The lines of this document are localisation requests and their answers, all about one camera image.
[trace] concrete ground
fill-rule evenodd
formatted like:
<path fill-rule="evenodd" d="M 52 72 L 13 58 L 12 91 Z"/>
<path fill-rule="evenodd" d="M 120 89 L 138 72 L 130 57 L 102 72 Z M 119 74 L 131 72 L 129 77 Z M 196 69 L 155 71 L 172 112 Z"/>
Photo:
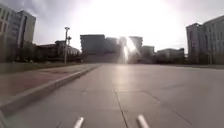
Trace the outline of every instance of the concrete ground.
<path fill-rule="evenodd" d="M 22 93 L 28 89 L 81 71 L 92 65 L 82 64 L 67 67 L 46 68 L 34 71 L 18 72 L 13 74 L 1 74 L 0 104 L 1 102 L 10 99 L 12 96 Z"/>
<path fill-rule="evenodd" d="M 7 118 L 10 128 L 224 127 L 224 70 L 104 65 Z"/>

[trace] gray pavement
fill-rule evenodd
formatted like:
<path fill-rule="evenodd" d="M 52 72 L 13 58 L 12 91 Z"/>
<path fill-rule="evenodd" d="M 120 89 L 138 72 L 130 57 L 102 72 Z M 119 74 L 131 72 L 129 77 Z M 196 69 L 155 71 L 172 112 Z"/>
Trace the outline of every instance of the gray pavement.
<path fill-rule="evenodd" d="M 103 65 L 7 118 L 10 128 L 223 128 L 224 70 Z"/>

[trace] sky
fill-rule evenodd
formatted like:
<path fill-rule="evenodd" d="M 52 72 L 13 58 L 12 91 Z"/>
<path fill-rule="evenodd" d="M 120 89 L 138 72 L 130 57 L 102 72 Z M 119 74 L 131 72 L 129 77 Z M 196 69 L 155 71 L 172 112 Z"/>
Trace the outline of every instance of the sky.
<path fill-rule="evenodd" d="M 185 27 L 224 15 L 223 0 L 0 0 L 37 17 L 34 41 L 50 44 L 65 38 L 80 49 L 80 34 L 142 36 L 143 45 L 185 48 Z"/>

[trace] street lamp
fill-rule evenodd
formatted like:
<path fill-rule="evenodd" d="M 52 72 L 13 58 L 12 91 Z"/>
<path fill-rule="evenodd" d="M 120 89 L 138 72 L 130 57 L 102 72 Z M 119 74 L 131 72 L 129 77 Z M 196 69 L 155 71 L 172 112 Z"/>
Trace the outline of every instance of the street lamp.
<path fill-rule="evenodd" d="M 67 62 L 67 39 L 68 39 L 68 30 L 70 28 L 69 27 L 65 27 L 65 47 L 64 47 L 64 51 L 65 51 L 65 56 L 64 56 L 64 63 L 66 64 Z"/>

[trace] lens flare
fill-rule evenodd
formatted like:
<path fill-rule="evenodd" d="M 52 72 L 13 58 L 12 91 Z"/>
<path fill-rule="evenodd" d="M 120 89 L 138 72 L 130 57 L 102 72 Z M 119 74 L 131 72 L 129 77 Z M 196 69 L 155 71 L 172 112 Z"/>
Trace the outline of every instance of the lens flare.
<path fill-rule="evenodd" d="M 134 45 L 134 43 L 132 42 L 132 40 L 129 37 L 125 37 L 126 38 L 126 46 L 128 48 L 128 50 L 130 52 L 133 52 L 136 50 L 136 47 Z"/>
<path fill-rule="evenodd" d="M 124 59 L 125 59 L 125 61 L 127 61 L 128 60 L 128 48 L 125 46 L 123 50 L 124 50 Z"/>

